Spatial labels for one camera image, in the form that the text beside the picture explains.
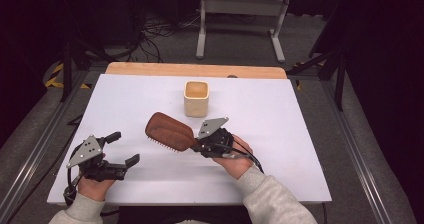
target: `sweatshirt cuff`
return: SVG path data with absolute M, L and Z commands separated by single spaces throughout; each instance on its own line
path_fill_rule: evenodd
M 77 193 L 74 203 L 66 210 L 66 213 L 79 221 L 93 222 L 101 220 L 100 212 L 105 202 L 94 201 L 84 195 Z
M 252 166 L 237 180 L 236 185 L 243 196 L 247 197 L 258 189 L 265 178 L 266 176 L 257 167 Z

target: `cup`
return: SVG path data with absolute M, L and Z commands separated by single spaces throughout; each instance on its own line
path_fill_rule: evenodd
M 184 88 L 184 113 L 188 117 L 208 114 L 209 87 L 204 81 L 188 81 Z

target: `brush head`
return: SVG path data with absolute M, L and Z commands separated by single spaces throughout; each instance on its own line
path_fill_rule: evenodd
M 145 132 L 149 138 L 176 151 L 182 152 L 198 144 L 189 126 L 161 112 L 153 114 Z

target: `person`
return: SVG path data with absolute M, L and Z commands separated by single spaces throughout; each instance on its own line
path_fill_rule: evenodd
M 242 150 L 242 145 L 253 153 L 240 137 L 234 136 L 233 147 Z M 299 203 L 294 195 L 273 176 L 266 176 L 248 158 L 213 158 L 236 179 L 241 190 L 243 204 L 252 223 L 317 223 L 312 214 Z M 105 196 L 114 180 L 97 182 L 81 178 L 75 201 L 67 210 L 59 211 L 51 224 L 103 223 L 100 212 L 105 205 Z

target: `gray sweatshirt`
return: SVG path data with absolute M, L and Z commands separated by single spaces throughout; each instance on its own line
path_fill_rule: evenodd
M 247 170 L 236 182 L 244 195 L 243 204 L 253 223 L 317 223 L 312 214 L 273 176 L 256 167 Z M 58 212 L 51 224 L 103 223 L 100 212 L 105 202 L 77 194 L 74 204 Z

